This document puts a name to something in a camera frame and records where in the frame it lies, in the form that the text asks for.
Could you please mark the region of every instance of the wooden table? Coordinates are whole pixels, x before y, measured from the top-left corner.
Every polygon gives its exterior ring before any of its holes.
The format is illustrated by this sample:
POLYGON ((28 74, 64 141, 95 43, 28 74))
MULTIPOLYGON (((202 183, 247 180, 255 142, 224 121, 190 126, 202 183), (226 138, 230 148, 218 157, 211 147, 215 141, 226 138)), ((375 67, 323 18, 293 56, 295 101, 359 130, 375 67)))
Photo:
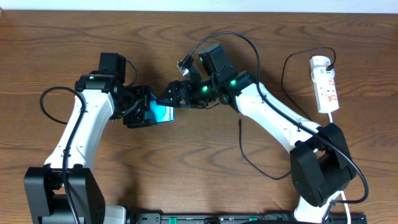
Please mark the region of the wooden table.
MULTIPOLYGON (((258 47, 261 82, 278 99, 286 57, 329 46, 337 51, 336 87, 340 109, 333 113, 354 161, 367 177, 366 202, 351 205, 369 223, 398 218, 398 16, 372 14, 183 13, 4 11, 0 17, 0 223, 31 223, 23 185, 30 166, 41 166, 57 145, 64 126, 40 111, 39 96, 51 86, 73 87, 80 75, 98 68, 101 52, 119 52, 139 69, 138 85, 159 95, 181 80, 175 68, 208 34, 230 30, 258 47)), ((217 37, 239 70, 255 72, 254 54, 236 37, 217 37)), ((292 58, 285 87, 320 124, 309 79, 308 60, 292 58)), ((127 69, 127 82, 133 78, 127 69)), ((73 97, 49 95, 48 111, 68 120, 73 97)), ((228 106, 178 109, 175 122, 127 129, 121 121, 104 130, 95 178, 107 203, 164 213, 262 213, 293 210, 299 195, 291 178, 264 178, 242 158, 239 114, 228 106)), ((289 156, 270 134, 243 118, 243 147, 271 175, 290 169, 289 156)), ((360 198, 355 178, 346 189, 360 198)), ((333 209, 343 212, 342 206, 333 209)))

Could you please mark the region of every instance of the connector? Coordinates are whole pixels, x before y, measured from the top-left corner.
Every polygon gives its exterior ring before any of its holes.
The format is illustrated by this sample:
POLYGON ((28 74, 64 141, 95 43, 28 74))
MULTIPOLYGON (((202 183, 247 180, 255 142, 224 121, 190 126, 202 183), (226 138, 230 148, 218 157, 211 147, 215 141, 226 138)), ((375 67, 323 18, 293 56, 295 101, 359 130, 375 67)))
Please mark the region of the connector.
POLYGON ((183 77, 189 78, 189 70, 187 68, 183 67, 182 61, 177 62, 177 68, 183 77))
POLYGON ((333 64, 325 56, 314 56, 310 65, 318 112, 330 114, 339 108, 333 64))

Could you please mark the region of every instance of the black cable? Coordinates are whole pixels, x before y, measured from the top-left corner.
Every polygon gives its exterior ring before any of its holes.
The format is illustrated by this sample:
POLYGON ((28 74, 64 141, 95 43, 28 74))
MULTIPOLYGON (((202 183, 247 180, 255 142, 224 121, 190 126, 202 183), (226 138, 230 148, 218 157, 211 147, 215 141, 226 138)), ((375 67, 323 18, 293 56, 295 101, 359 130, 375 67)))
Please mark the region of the black cable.
POLYGON ((64 86, 56 86, 56 87, 49 88, 48 90, 45 90, 42 93, 42 95, 40 96, 40 107, 41 107, 43 113, 48 118, 52 119, 53 121, 56 121, 56 122, 61 123, 61 124, 67 124, 66 122, 59 121, 59 120, 53 118, 44 109, 44 106, 43 106, 44 96, 47 93, 50 93, 51 91, 54 91, 54 90, 66 90, 66 91, 69 91, 69 92, 73 93, 75 96, 77 96, 77 98, 81 102, 80 114, 79 114, 79 117, 77 118, 75 126, 72 129, 72 132, 70 133, 67 145, 66 145, 65 149, 63 150, 63 159, 62 159, 62 181, 63 181, 63 186, 65 188, 65 194, 67 196, 68 204, 69 204, 70 210, 72 212, 73 219, 75 220, 76 224, 80 224, 79 217, 78 217, 77 212, 76 212, 76 207, 75 207, 75 204, 73 203, 72 195, 70 194, 69 181, 68 181, 68 176, 67 176, 67 162, 68 162, 68 157, 70 156, 69 155, 70 145, 72 144, 73 138, 75 137, 75 134, 76 134, 76 131, 77 131, 78 127, 79 127, 79 124, 80 124, 81 120, 83 119, 83 115, 84 115, 84 113, 86 111, 86 104, 85 104, 85 102, 83 100, 83 97, 81 97, 81 95, 78 92, 76 92, 75 90, 72 90, 71 88, 64 87, 64 86))
POLYGON ((293 98, 291 98, 291 97, 289 96, 289 94, 287 94, 286 90, 284 89, 284 77, 285 77, 285 68, 286 68, 286 64, 287 64, 288 59, 291 58, 291 56, 298 55, 298 54, 302 54, 302 53, 306 53, 306 52, 311 52, 311 51, 314 51, 314 50, 331 50, 331 51, 333 52, 333 63, 332 63, 331 65, 329 65, 328 68, 326 68, 326 69, 327 69, 327 70, 328 70, 328 69, 330 69, 330 70, 333 69, 333 66, 334 66, 335 63, 336 63, 336 52, 335 52, 335 50, 334 50, 333 48, 331 48, 331 47, 316 47, 316 48, 313 48, 313 49, 302 50, 302 51, 299 51, 299 52, 296 52, 296 53, 292 53, 291 55, 289 55, 289 56, 286 58, 286 60, 285 60, 284 67, 283 67, 283 69, 282 69, 282 78, 280 79, 280 87, 282 88, 282 91, 285 93, 285 96, 290 100, 290 102, 292 102, 292 103, 294 104, 294 106, 296 106, 303 114, 305 114, 306 117, 308 117, 310 121, 312 121, 310 115, 308 115, 308 113, 307 113, 303 108, 301 108, 301 107, 293 100, 293 98))
POLYGON ((136 109, 136 107, 138 106, 138 104, 141 103, 141 102, 142 102, 142 99, 136 100, 136 102, 135 102, 132 106, 130 106, 130 108, 129 108, 128 110, 124 111, 123 116, 129 115, 134 109, 136 109))
POLYGON ((136 67, 132 64, 132 62, 131 62, 130 60, 126 60, 126 62, 131 66, 131 68, 132 68, 132 69, 135 71, 135 73, 136 73, 136 76, 134 77, 134 80, 133 80, 130 84, 126 85, 126 88, 130 88, 130 87, 133 87, 133 86, 136 84, 136 82, 137 82, 138 70, 137 70, 136 67))
POLYGON ((330 202, 328 204, 328 207, 326 208, 325 214, 322 216, 322 224, 325 224, 328 220, 328 215, 330 213, 331 207, 334 205, 334 203, 330 202))
POLYGON ((208 109, 212 109, 212 108, 214 108, 214 107, 216 107, 216 106, 218 106, 218 105, 220 105, 221 103, 216 103, 215 105, 213 105, 213 106, 211 106, 211 107, 205 107, 205 109, 206 110, 208 110, 208 109))
POLYGON ((239 118, 239 146, 241 148, 241 152, 242 152, 242 156, 243 159, 246 160, 246 162, 248 162, 250 165, 252 165, 258 172, 260 172, 262 175, 270 178, 271 180, 282 180, 283 178, 287 177, 290 173, 292 173, 292 171, 289 171, 288 173, 286 173, 285 175, 283 175, 282 177, 272 177, 268 174, 266 174, 265 172, 263 172, 262 170, 260 170, 258 167, 256 167, 256 165, 254 165, 252 162, 250 162, 250 160, 246 157, 246 155, 243 153, 243 147, 242 147, 242 119, 239 118))
MULTIPOLYGON (((286 114, 284 114, 283 112, 281 112, 281 110, 279 110, 277 107, 275 107, 271 102, 268 101, 267 97, 264 96, 264 94, 262 94, 261 88, 260 88, 260 56, 259 56, 259 52, 257 51, 256 46, 249 40, 247 39, 245 36, 235 33, 235 32, 219 32, 219 33, 215 33, 212 35, 209 35, 208 37, 205 37, 203 40, 201 40, 194 48, 193 50, 184 58, 183 63, 185 63, 185 60, 187 58, 189 58, 189 56, 191 56, 194 51, 196 51, 196 49, 202 44, 204 43, 204 41, 208 40, 209 38, 218 36, 218 35, 223 35, 223 34, 231 34, 231 35, 236 35, 242 39, 244 39, 248 44, 250 44, 250 46, 253 48, 254 53, 256 54, 256 60, 257 60, 257 91, 259 93, 259 95, 261 96, 261 99, 267 103, 267 105, 272 108, 275 112, 277 112, 279 115, 281 115, 283 118, 285 118, 287 121, 291 122, 293 125, 297 126, 299 129, 311 134, 313 137, 315 137, 316 139, 318 139, 324 146, 329 147, 330 149, 334 150, 336 153, 340 154, 341 156, 343 156, 349 163, 351 166, 353 166, 353 168, 355 169, 355 171, 358 173, 359 177, 362 180, 362 183, 364 185, 364 195, 362 198, 358 199, 358 200, 332 200, 333 203, 361 203, 363 201, 365 201, 369 195, 369 185, 368 182, 366 181, 365 176, 362 174, 361 170, 359 169, 359 167, 350 159, 348 158, 344 153, 342 153, 341 150, 339 150, 336 146, 334 146, 332 143, 330 143, 329 141, 327 141, 326 139, 324 139, 323 137, 321 137, 320 135, 318 135, 317 133, 314 133, 313 131, 311 131, 310 129, 306 128, 305 126, 302 125, 302 123, 295 121, 293 118, 291 118, 290 116, 287 116, 286 114)), ((333 64, 329 65, 327 70, 331 70, 333 68, 333 64)))

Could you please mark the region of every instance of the white power strip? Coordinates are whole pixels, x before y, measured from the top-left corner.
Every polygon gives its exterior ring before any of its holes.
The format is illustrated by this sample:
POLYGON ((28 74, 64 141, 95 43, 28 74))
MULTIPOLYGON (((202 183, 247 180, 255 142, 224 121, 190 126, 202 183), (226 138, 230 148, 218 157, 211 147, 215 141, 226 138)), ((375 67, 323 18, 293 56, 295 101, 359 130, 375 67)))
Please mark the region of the white power strip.
POLYGON ((310 60, 311 79, 315 89, 318 112, 329 114, 331 119, 331 112, 337 110, 339 106, 334 80, 335 70, 326 70, 330 64, 330 59, 325 56, 314 56, 310 60))

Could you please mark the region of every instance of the robotic arm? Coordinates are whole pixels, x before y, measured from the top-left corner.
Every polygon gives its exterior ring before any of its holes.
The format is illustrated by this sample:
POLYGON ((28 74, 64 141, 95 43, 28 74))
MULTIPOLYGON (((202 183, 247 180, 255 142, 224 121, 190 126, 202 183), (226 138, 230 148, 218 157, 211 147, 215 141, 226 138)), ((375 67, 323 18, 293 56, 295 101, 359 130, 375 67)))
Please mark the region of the robotic arm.
MULTIPOLYGON (((157 106, 149 86, 123 86, 125 68, 123 56, 102 53, 99 69, 82 75, 75 83, 75 90, 85 103, 85 112, 70 144, 66 168, 80 223, 125 224, 130 221, 124 207, 105 205, 93 177, 95 155, 106 123, 122 118, 128 128, 141 128, 174 119, 174 108, 157 106)), ((75 222, 67 196, 55 194, 54 190, 64 184, 63 156, 81 108, 76 96, 72 115, 55 150, 43 167, 30 167, 26 172, 25 191, 35 224, 75 222)))
POLYGON ((295 210, 296 220, 321 223, 329 209, 329 202, 356 176, 355 170, 340 155, 292 124, 274 108, 338 145, 351 159, 341 129, 333 123, 323 128, 303 118, 273 97, 262 83, 258 89, 257 80, 252 75, 246 71, 238 74, 220 44, 213 44, 202 50, 199 56, 210 78, 201 80, 193 66, 192 58, 187 58, 185 62, 180 61, 177 67, 183 76, 189 77, 190 80, 170 83, 157 99, 157 103, 174 107, 201 108, 220 99, 222 104, 230 105, 238 113, 255 120, 290 153, 292 180, 301 195, 299 206, 295 210), (274 108, 264 102, 259 91, 274 108), (317 159, 314 154, 317 150, 325 151, 325 155, 317 159))

